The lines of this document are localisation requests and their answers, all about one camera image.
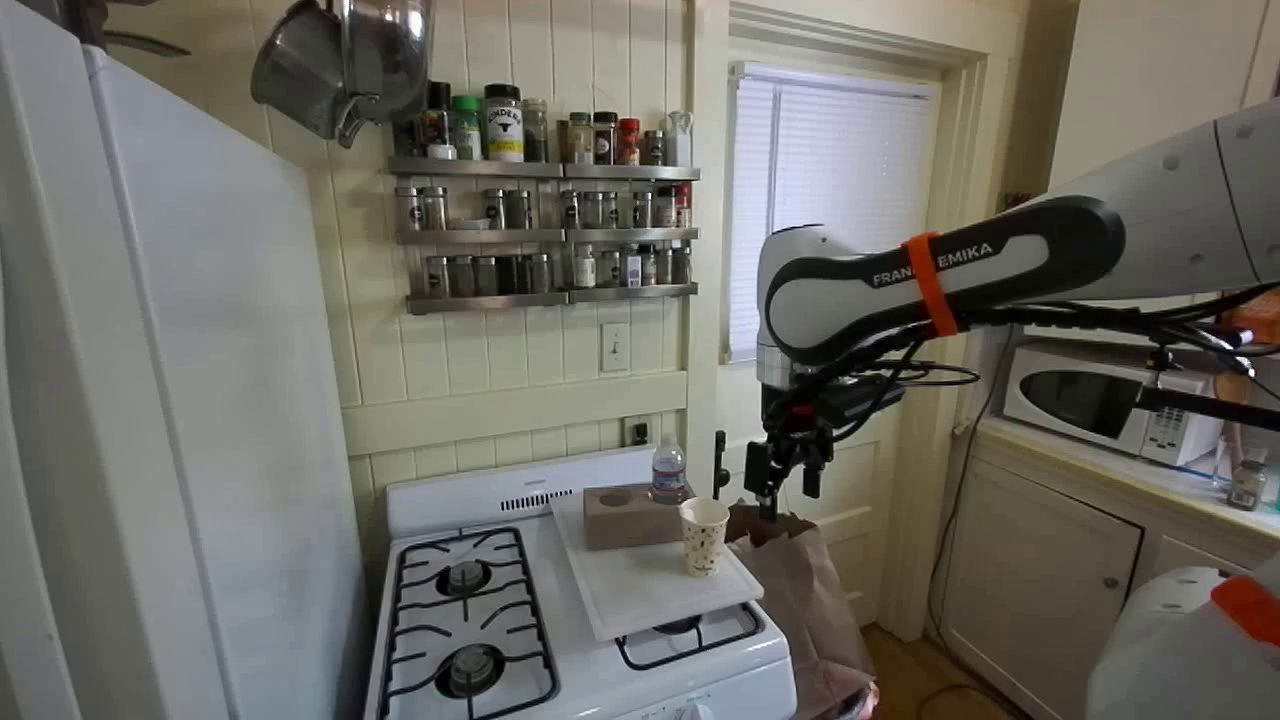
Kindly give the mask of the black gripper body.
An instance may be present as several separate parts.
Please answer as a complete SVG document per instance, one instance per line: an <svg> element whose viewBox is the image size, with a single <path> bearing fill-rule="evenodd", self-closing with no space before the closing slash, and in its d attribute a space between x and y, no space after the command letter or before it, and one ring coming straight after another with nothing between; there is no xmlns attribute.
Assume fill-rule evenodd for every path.
<svg viewBox="0 0 1280 720"><path fill-rule="evenodd" d="M802 474L802 493L817 498L827 459L833 421L817 404L770 406L764 436L749 442L743 489L772 516L790 474Z"/></svg>

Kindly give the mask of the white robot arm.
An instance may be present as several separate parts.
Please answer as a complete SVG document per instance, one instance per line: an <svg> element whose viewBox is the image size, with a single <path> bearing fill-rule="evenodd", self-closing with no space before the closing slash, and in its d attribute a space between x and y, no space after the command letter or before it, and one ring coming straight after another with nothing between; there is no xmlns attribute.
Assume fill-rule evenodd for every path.
<svg viewBox="0 0 1280 720"><path fill-rule="evenodd" d="M1280 282L1280 105L1138 148L987 218L858 251L781 229L755 262L764 436L743 489L812 482L833 442L928 370L922 345L983 322L1103 329L1250 374L1217 317ZM1148 579L1090 674L1090 720L1280 720L1280 558L1184 596Z"/></svg>

